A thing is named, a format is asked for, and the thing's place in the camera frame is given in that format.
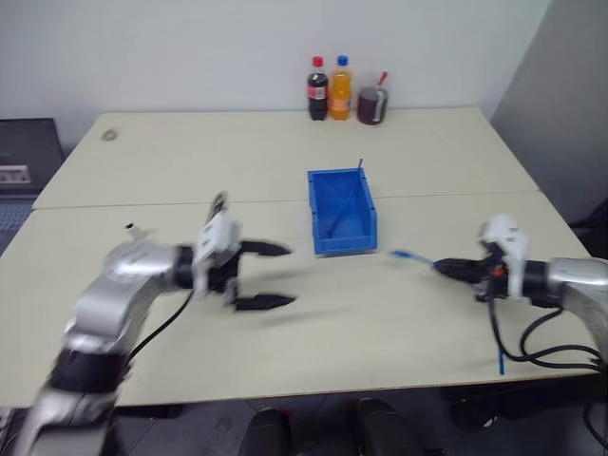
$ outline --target bottle label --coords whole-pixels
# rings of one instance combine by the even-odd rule
[[[332,98],[332,111],[348,111],[351,109],[351,100]]]
[[[313,87],[312,85],[308,86],[308,98],[312,98],[313,100],[325,100],[327,99],[327,86],[324,87]]]

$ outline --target table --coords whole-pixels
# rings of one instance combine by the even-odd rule
[[[107,130],[113,141],[104,141]],[[477,108],[392,110],[370,127],[306,112],[104,114],[37,209],[306,200],[306,171],[364,159],[375,198],[537,190]]]
[[[244,236],[294,248],[282,258],[244,258],[244,293],[298,295],[268,313],[233,313],[219,296],[193,301],[137,358],[121,405],[167,404],[327,391],[372,390],[546,378],[564,372],[506,363],[483,304],[471,291],[393,248],[430,258],[480,257],[480,224],[506,212],[531,238],[530,257],[585,257],[568,226],[538,192],[376,198],[378,252],[315,257],[307,201],[232,203]],[[0,261],[0,404],[27,406],[60,348],[70,308],[126,239],[133,221],[167,243],[195,239],[208,204],[37,210]],[[142,336],[174,312],[184,293],[155,302]],[[514,347],[546,311],[498,305],[503,337]],[[539,329],[531,348],[592,344],[565,315]],[[585,355],[573,355],[581,361]]]

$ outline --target red straw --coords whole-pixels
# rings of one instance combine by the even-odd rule
[[[383,71],[382,72],[382,76],[380,76],[380,81],[378,81],[378,85],[381,86],[382,83],[384,83],[384,80],[387,79],[387,76],[389,76],[389,72],[388,71]]]

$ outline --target gray floor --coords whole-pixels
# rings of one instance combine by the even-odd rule
[[[274,407],[293,415],[297,454],[352,455],[344,413],[360,397],[385,400],[417,430],[425,448],[442,448],[451,456],[608,455],[585,429],[580,408],[550,409],[517,422],[499,421],[481,432],[463,432],[451,423],[437,389],[205,403],[187,406],[175,420],[121,418],[120,433],[135,456],[236,456],[249,420],[257,410]],[[606,413],[605,405],[594,409],[594,422],[604,434]]]

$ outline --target orange soda bottle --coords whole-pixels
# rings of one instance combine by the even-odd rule
[[[347,68],[349,57],[338,55],[338,68],[332,75],[330,92],[330,116],[346,121],[351,113],[351,71]]]

